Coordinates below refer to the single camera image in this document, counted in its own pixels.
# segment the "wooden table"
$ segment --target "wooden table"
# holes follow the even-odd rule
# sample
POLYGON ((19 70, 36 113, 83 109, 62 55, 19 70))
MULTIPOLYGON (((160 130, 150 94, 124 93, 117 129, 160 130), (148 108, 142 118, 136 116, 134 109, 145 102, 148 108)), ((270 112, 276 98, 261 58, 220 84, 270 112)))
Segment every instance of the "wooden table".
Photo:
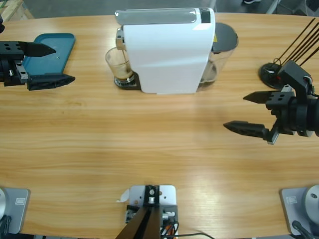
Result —
MULTIPOLYGON (((115 46, 113 16, 8 22, 0 40, 71 32, 68 86, 29 92, 0 86, 0 184, 28 188, 23 233, 115 238, 132 185, 177 188, 180 233, 217 238, 287 234, 279 190, 319 183, 319 139, 280 135, 275 146, 230 132, 247 120, 270 127, 264 105, 242 98, 270 90, 258 68, 278 57, 310 17, 217 14, 239 46, 217 82, 194 95, 118 89, 104 56, 115 46)), ((318 57, 304 65, 319 85, 318 57)))

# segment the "blue tray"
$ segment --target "blue tray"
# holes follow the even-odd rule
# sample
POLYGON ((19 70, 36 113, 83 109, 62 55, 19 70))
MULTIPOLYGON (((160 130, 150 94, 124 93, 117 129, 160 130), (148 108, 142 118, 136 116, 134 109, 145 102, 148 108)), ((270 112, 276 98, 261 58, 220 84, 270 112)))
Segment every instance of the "blue tray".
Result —
POLYGON ((56 53, 42 57, 28 57, 23 60, 25 70, 31 75, 62 73, 75 42, 71 33, 45 33, 38 35, 34 42, 43 43, 56 53))

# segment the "label sticker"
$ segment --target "label sticker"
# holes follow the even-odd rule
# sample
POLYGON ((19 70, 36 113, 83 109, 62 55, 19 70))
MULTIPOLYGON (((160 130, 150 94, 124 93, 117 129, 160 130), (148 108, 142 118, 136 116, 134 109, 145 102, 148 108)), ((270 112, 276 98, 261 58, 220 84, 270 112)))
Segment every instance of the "label sticker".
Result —
POLYGON ((288 204, 294 204, 297 203, 297 198, 295 196, 293 197, 286 197, 287 203, 288 204))
POLYGON ((25 198, 16 198, 15 204, 16 205, 24 205, 25 204, 25 198))

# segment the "white coffee machine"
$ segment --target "white coffee machine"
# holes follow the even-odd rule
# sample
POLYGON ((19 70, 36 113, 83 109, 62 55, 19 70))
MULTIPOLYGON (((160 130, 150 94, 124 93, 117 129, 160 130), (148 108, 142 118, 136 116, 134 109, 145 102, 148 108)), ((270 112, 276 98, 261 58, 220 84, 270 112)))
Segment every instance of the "white coffee machine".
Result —
POLYGON ((216 41, 211 8, 119 10, 115 19, 121 27, 106 61, 117 86, 189 94, 197 91, 203 75, 207 79, 216 41))

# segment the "gray base plate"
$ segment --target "gray base plate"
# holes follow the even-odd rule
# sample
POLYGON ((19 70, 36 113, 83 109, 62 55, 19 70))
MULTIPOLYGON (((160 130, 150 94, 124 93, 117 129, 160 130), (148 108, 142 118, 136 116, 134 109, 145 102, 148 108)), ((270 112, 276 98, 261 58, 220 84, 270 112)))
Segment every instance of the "gray base plate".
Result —
POLYGON ((287 226, 289 231, 296 236, 300 235, 300 233, 292 226, 295 220, 300 222, 308 232, 311 232, 310 224, 303 207, 303 197, 307 189, 308 188, 291 188, 281 191, 287 226))
POLYGON ((30 192, 27 189, 3 188, 7 196, 4 214, 11 217, 9 233, 17 234, 23 226, 30 192))

